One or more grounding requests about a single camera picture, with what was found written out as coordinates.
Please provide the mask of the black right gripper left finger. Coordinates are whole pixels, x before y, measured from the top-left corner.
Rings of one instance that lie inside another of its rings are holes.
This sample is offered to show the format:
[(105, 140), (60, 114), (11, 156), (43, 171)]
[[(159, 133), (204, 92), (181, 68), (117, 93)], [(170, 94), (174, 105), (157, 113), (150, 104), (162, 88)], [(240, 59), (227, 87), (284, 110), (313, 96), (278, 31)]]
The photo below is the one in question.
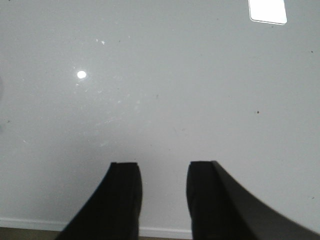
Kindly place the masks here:
[(142, 198), (138, 164), (113, 162), (92, 196), (57, 239), (137, 240)]

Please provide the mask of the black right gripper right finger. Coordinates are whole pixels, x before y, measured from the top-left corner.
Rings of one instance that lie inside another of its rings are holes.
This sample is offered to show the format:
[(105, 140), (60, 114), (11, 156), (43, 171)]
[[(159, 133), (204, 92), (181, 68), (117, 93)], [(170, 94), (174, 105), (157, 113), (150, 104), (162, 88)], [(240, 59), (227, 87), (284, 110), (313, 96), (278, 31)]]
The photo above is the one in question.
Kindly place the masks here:
[(186, 198), (194, 240), (318, 240), (320, 235), (267, 206), (217, 161), (192, 161)]

